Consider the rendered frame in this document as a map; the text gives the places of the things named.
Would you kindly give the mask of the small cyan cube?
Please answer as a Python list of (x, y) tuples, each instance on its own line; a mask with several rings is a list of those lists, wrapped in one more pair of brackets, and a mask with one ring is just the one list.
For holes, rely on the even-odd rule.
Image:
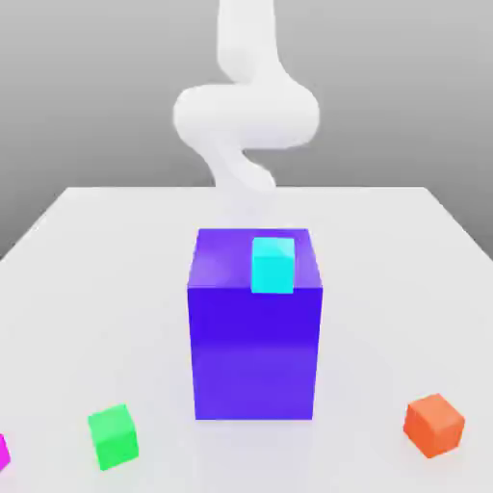
[(257, 294), (292, 294), (295, 258), (293, 238), (255, 237), (251, 253), (251, 291)]

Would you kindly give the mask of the small green cube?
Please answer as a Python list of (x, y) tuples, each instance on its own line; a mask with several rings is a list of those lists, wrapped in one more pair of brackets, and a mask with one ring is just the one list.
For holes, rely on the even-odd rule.
[(88, 424), (101, 471), (139, 456), (136, 427), (126, 404), (91, 414)]

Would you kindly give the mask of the small orange cube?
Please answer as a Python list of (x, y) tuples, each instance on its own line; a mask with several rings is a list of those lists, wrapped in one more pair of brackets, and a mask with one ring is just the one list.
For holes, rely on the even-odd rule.
[(407, 406), (402, 429), (425, 457), (433, 458), (459, 445), (464, 426), (464, 416), (433, 394)]

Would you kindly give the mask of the large purple box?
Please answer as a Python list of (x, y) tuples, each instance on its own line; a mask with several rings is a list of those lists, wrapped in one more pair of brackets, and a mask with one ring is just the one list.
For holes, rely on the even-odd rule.
[[(294, 289), (251, 289), (253, 243), (290, 239)], [(323, 283), (305, 229), (201, 228), (187, 286), (198, 420), (313, 416)]]

